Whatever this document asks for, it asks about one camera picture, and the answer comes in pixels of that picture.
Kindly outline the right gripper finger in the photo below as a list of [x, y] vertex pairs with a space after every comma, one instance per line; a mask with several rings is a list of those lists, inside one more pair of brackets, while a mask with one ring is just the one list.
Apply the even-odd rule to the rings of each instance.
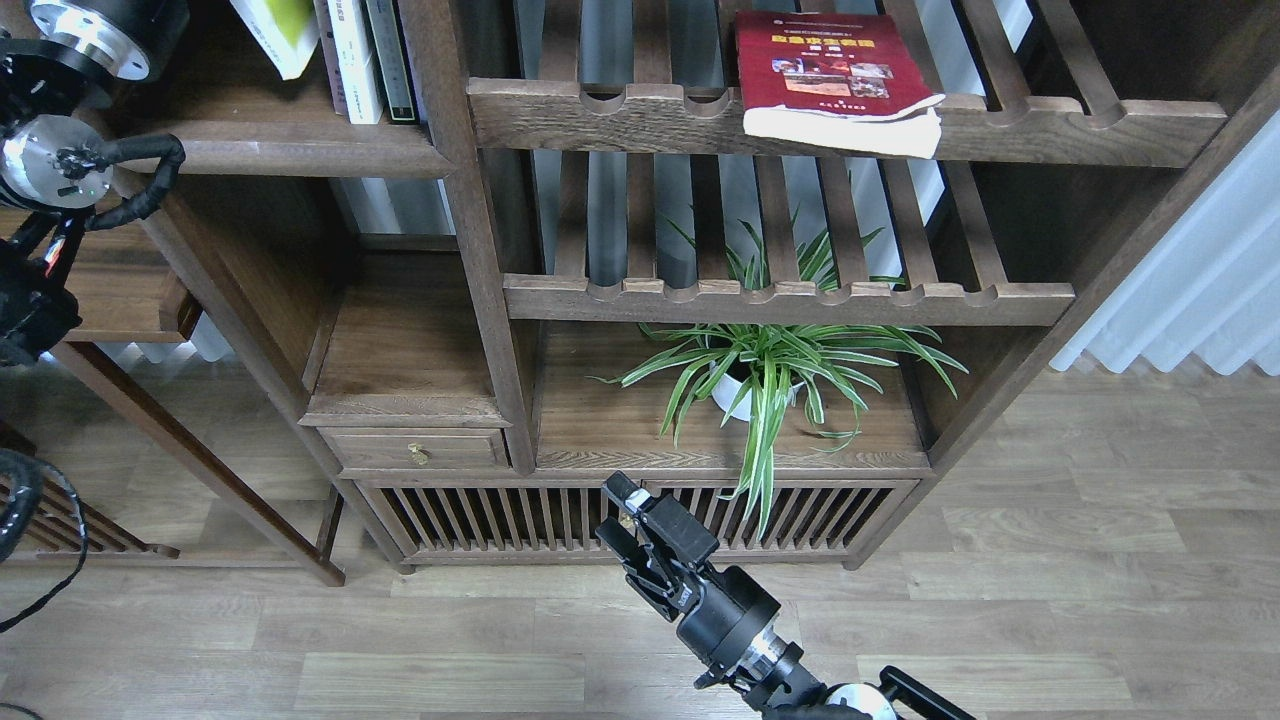
[[640, 575], [649, 569], [646, 546], [617, 519], [605, 518], [596, 527], [595, 537], [614, 553], [627, 573]]
[[623, 471], [614, 471], [603, 484], [607, 498], [616, 505], [621, 512], [635, 516], [646, 512], [653, 506], [653, 496], [634, 482]]

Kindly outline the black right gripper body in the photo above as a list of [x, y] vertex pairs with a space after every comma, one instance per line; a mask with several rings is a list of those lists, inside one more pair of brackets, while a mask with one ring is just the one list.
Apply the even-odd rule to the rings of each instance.
[[783, 642], [774, 630], [780, 602], [741, 568], [716, 570], [718, 539], [671, 496], [653, 496], [630, 516], [644, 538], [649, 569], [626, 582], [667, 621], [704, 665], [698, 689], [782, 691]]

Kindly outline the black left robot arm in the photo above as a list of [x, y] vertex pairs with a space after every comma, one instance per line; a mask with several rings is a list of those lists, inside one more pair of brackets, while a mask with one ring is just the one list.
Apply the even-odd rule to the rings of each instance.
[[81, 324], [65, 283], [86, 233], [154, 214], [186, 160], [173, 135], [105, 140], [76, 118], [116, 79], [150, 82], [189, 23], [186, 1], [28, 1], [36, 38], [3, 36], [4, 366], [32, 365]]

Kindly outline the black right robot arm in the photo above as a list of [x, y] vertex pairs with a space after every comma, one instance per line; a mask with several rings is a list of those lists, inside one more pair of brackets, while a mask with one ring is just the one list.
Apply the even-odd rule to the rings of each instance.
[[895, 666], [879, 684], [827, 685], [801, 664], [803, 648], [774, 630], [780, 602], [740, 566], [717, 570], [719, 541], [675, 497], [650, 495], [622, 471], [603, 489], [632, 519], [596, 528], [625, 566], [626, 582], [667, 621], [705, 666], [698, 689], [724, 684], [764, 719], [896, 719], [895, 702], [924, 719], [968, 719], [963, 708]]

